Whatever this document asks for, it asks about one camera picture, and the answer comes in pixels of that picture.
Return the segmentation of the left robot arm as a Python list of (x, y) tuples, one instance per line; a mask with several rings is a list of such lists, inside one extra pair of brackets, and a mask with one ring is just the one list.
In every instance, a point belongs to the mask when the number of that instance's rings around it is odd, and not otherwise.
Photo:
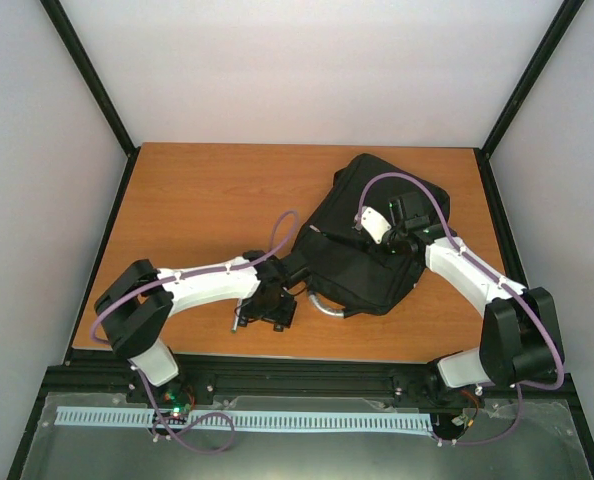
[(310, 275), (300, 254), (282, 259), (249, 251), (221, 264), (181, 270), (133, 262), (95, 302), (95, 333), (102, 328), (113, 353), (145, 375), (163, 402), (178, 400), (185, 378), (160, 338), (166, 321), (190, 308), (236, 300), (235, 324), (263, 321), (276, 331), (291, 326), (297, 302), (290, 290)]

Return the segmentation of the black student bag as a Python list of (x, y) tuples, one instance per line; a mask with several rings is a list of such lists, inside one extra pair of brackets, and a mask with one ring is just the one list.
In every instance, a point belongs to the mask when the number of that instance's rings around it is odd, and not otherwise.
[(384, 315), (413, 290), (423, 261), (388, 253), (355, 228), (360, 206), (390, 217), (389, 201), (421, 190), (401, 178), (376, 182), (374, 177), (401, 170), (377, 156), (363, 153), (337, 171), (324, 200), (300, 228), (292, 249), (303, 255), (310, 273), (308, 291), (342, 307), (341, 315)]

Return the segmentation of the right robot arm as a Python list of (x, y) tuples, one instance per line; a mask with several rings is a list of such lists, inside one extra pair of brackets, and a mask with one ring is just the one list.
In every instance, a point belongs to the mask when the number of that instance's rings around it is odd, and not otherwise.
[(557, 390), (564, 383), (564, 353), (554, 299), (544, 288), (508, 279), (441, 225), (370, 235), (393, 254), (415, 255), (450, 283), (483, 319), (478, 347), (437, 362), (451, 389), (474, 384), (526, 385)]

